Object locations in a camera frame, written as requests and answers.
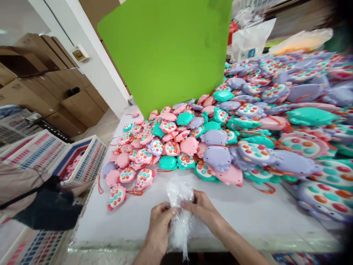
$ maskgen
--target white plastic bag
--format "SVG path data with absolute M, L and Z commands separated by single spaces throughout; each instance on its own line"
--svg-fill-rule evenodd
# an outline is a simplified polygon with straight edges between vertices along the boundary
M 167 184 L 167 195 L 171 207 L 180 207 L 182 201 L 193 201 L 194 191 L 180 178 L 173 178 Z M 169 249 L 183 252 L 183 261 L 188 258 L 188 239 L 192 228 L 193 215 L 190 211 L 180 209 L 173 217 L 169 230 Z
M 233 62 L 259 58 L 275 25 L 276 18 L 233 33 Z
M 301 31 L 280 44 L 271 47 L 268 52 L 273 55 L 283 55 L 297 50 L 311 52 L 331 39 L 332 36 L 333 30 L 331 28 Z

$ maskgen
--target person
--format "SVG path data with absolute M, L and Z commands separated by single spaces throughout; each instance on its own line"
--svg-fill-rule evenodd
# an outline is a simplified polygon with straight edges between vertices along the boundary
M 204 192 L 194 190 L 193 203 L 182 202 L 181 207 L 198 216 L 240 265 L 268 265 L 267 260 L 227 223 Z M 161 263 L 168 247 L 169 222 L 177 212 L 177 208 L 171 208 L 166 202 L 152 208 L 147 236 L 134 265 Z
M 59 177 L 0 162 L 0 224 L 12 218 L 35 230 L 72 229 L 82 210 L 74 198 L 92 184 L 60 192 Z

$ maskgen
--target table surface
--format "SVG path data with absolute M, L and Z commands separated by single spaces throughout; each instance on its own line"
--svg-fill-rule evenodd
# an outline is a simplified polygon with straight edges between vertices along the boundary
M 136 105 L 128 107 L 114 134 L 111 144 L 116 144 L 126 123 L 136 118 L 127 113 L 134 112 Z M 104 165 L 110 152 L 110 146 Z M 73 233 L 69 250 L 136 250 L 143 244 L 149 225 L 150 210 L 156 204 L 167 201 L 166 186 L 169 180 L 178 178 L 192 188 L 204 191 L 227 222 L 258 250 L 333 252 L 341 249 L 330 225 L 322 223 L 297 206 L 294 197 L 280 184 L 274 184 L 273 195 L 259 192 L 244 180 L 243 187 L 226 186 L 223 183 L 204 182 L 192 170 L 156 172 L 153 185 L 143 196 L 129 195 L 119 208 L 107 209 L 110 189 L 104 179 L 100 184 L 103 194 L 98 192 L 98 178 Z M 125 186 L 127 190 L 134 184 Z M 341 224 L 332 227 L 341 229 Z M 193 222 L 190 251 L 224 251 L 216 239 L 199 220 Z

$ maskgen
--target white wall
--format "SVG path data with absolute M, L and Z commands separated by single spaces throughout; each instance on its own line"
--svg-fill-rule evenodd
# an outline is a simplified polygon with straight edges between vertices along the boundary
M 50 34 L 50 29 L 27 0 L 1 0 L 0 45 L 11 46 L 27 32 Z
M 28 1 L 51 29 L 52 35 L 57 36 L 68 51 L 72 49 L 72 43 L 83 46 L 90 59 L 85 63 L 78 62 L 77 64 L 112 111 L 120 118 L 128 106 L 129 94 L 79 1 L 46 0 L 60 24 L 55 20 L 44 0 Z

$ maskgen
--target green board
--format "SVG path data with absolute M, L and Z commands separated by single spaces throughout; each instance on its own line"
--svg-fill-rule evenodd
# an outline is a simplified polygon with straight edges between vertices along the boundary
M 223 82 L 232 0 L 127 0 L 98 23 L 143 116 Z

